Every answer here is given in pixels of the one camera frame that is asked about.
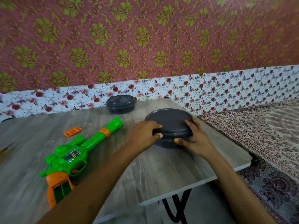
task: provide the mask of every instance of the green and orange toy gun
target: green and orange toy gun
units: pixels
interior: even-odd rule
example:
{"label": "green and orange toy gun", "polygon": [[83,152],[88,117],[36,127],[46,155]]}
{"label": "green and orange toy gun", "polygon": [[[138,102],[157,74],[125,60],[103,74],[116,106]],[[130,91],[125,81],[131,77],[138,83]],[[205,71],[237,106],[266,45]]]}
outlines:
{"label": "green and orange toy gun", "polygon": [[40,176],[47,176],[47,197],[50,208],[75,188],[70,177],[76,177],[85,169],[89,152],[110,134],[120,129],[122,125],[122,120],[115,118],[91,139],[85,140],[83,135],[79,135],[67,145],[58,146],[54,154],[45,158],[46,164],[51,166],[41,172]]}

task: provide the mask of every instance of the person's left arm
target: person's left arm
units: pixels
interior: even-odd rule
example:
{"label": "person's left arm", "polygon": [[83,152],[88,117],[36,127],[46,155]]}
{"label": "person's left arm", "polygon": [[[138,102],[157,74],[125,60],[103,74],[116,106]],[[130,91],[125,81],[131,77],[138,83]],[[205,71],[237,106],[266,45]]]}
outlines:
{"label": "person's left arm", "polygon": [[160,133],[152,135],[153,129],[161,127],[162,125],[153,121],[142,121],[133,127],[127,143],[47,212],[37,224],[92,224],[127,166],[162,137]]}

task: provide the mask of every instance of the wooden table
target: wooden table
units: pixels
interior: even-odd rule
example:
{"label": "wooden table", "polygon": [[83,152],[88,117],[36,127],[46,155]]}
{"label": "wooden table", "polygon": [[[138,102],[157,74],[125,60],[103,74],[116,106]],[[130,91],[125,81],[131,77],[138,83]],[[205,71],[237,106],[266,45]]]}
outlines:
{"label": "wooden table", "polygon": [[[39,173],[48,168],[44,158],[57,146],[67,144],[63,132],[82,127],[87,139],[115,117],[123,127],[90,153],[80,182],[118,150],[129,130],[161,108],[182,109],[170,99],[141,101],[133,112],[113,115],[106,107],[12,119],[0,124],[0,149],[10,145],[0,159],[0,223],[35,223],[47,211],[47,183]],[[203,130],[234,170],[250,165],[251,156],[229,139],[201,122]],[[145,205],[216,179],[208,163],[186,150],[152,146],[140,154],[123,173],[100,210],[95,223],[135,205]]]}

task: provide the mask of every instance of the black lid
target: black lid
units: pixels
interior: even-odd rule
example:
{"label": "black lid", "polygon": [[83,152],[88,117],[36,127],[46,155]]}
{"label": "black lid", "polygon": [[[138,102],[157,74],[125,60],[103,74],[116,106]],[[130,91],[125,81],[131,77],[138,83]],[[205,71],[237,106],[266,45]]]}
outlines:
{"label": "black lid", "polygon": [[117,96],[110,97],[107,100],[106,105],[109,108],[119,109],[119,108],[130,107],[130,106],[134,105],[135,103],[136,103],[136,100],[131,95],[117,95]]}
{"label": "black lid", "polygon": [[193,122],[190,113],[174,108],[155,110],[145,118],[146,121],[152,120],[163,125],[161,129],[153,130],[153,134],[162,133],[163,139],[192,136],[192,130],[185,123],[185,119]]}

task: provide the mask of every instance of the person's right hand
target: person's right hand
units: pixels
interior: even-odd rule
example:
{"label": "person's right hand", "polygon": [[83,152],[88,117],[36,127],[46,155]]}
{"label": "person's right hand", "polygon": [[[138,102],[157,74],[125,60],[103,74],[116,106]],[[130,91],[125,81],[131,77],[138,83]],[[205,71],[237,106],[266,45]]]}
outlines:
{"label": "person's right hand", "polygon": [[211,157],[218,153],[217,149],[202,130],[196,117],[193,117],[193,122],[185,120],[185,123],[191,128],[193,132],[194,142],[187,142],[181,138],[175,138],[174,142],[179,145],[184,145],[186,148],[201,156],[203,158]]}

